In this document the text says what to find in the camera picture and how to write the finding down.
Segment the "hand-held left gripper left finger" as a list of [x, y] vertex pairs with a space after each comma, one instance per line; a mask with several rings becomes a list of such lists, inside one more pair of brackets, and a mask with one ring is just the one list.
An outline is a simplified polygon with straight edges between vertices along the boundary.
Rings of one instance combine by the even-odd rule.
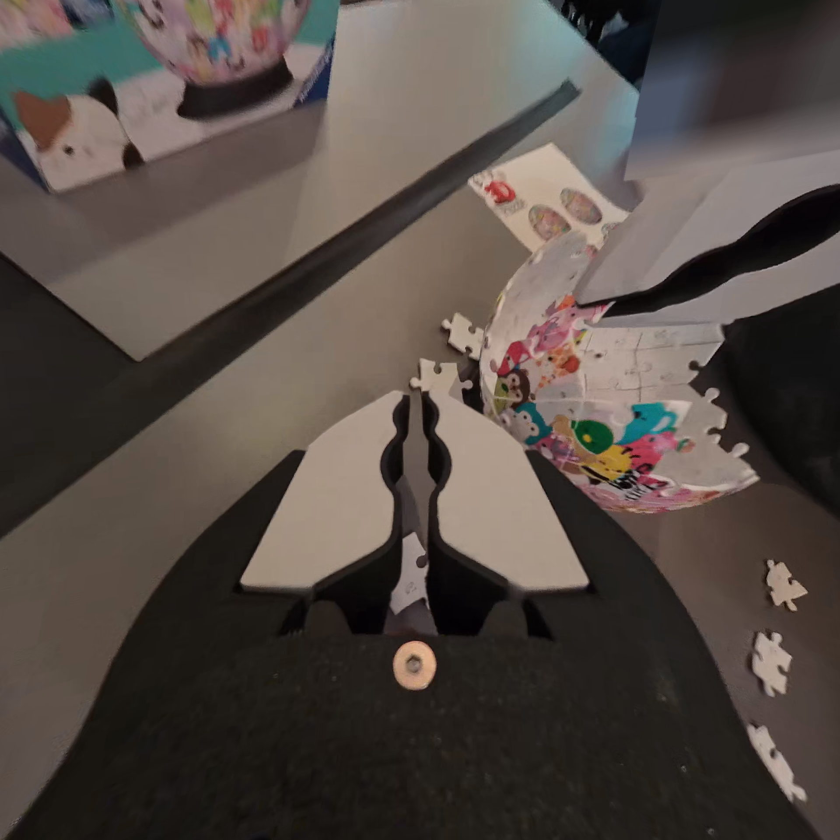
[[302, 454], [239, 580], [247, 593], [331, 602], [356, 634], [379, 634], [401, 575], [410, 398], [388, 392]]

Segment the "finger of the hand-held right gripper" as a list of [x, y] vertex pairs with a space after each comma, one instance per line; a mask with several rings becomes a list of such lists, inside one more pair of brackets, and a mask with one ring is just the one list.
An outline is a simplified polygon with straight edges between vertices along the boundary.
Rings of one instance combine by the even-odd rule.
[[576, 289], [584, 305], [666, 308], [838, 245], [837, 151], [651, 182]]
[[818, 245], [767, 269], [741, 274], [707, 294], [650, 313], [601, 318], [610, 328], [655, 328], [694, 323], [730, 324], [808, 297], [839, 282], [839, 245]]

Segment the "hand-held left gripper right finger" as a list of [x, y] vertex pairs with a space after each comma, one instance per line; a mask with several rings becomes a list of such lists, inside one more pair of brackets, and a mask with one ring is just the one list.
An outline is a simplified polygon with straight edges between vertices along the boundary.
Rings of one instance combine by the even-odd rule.
[[590, 584], [525, 449], [446, 392], [423, 397], [434, 489], [427, 599], [438, 634], [477, 635], [500, 602]]

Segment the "joined white puzzle pieces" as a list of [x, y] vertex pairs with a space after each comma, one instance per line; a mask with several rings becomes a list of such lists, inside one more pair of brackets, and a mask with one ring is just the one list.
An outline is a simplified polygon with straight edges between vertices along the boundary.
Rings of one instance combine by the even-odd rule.
[[427, 554], [416, 532], [402, 540], [402, 559], [398, 581], [392, 589], [390, 609], [397, 616], [417, 602], [427, 601]]

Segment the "puzzle instruction leaflet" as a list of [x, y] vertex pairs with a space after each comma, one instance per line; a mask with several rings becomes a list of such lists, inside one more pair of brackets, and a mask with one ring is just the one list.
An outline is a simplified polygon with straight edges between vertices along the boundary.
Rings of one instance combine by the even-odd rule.
[[552, 143], [473, 174], [468, 186], [531, 253], [574, 233], [594, 253], [628, 216]]

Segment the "partly built puzzle ball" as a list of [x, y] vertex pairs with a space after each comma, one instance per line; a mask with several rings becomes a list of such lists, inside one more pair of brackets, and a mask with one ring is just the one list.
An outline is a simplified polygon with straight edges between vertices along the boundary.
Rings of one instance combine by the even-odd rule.
[[574, 295], [594, 255], [562, 234], [509, 280], [479, 355], [485, 415], [607, 511], [677, 511], [755, 485], [749, 447], [720, 446], [718, 391], [690, 386], [721, 326], [600, 324], [609, 305]]

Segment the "white puzzle piece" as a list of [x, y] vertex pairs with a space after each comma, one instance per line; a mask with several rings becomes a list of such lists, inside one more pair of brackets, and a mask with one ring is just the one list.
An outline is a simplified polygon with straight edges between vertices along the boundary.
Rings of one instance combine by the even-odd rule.
[[796, 580], [787, 565], [767, 559], [764, 579], [769, 598], [774, 606], [784, 607], [791, 613], [798, 610], [797, 602], [808, 595], [805, 586]]
[[472, 381], [460, 378], [460, 369], [456, 362], [435, 362], [419, 359], [417, 373], [408, 382], [414, 391], [423, 393], [445, 392], [455, 399], [464, 400], [464, 392], [472, 388]]
[[764, 767], [790, 802], [808, 802], [808, 795], [796, 781], [793, 770], [765, 726], [747, 725], [749, 740]]
[[473, 361], [480, 359], [485, 345], [483, 329], [475, 326], [460, 312], [455, 312], [450, 318], [443, 319], [441, 328], [447, 333], [447, 343], [450, 347]]
[[753, 641], [751, 670], [767, 697], [783, 696], [788, 688], [792, 655], [782, 642], [782, 635], [776, 632], [758, 632]]

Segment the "puzzle ball cardboard box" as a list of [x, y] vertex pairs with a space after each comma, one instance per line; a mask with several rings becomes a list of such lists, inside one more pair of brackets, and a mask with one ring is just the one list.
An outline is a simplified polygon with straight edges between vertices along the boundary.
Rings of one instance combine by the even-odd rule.
[[2, 1], [2, 159], [52, 194], [325, 99], [338, 1]]

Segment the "dark grey desk pad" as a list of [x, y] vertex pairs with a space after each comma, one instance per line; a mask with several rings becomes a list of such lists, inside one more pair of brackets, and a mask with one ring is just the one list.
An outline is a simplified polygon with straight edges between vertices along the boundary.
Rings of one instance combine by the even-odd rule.
[[61, 428], [134, 364], [116, 344], [1, 255], [1, 457]]

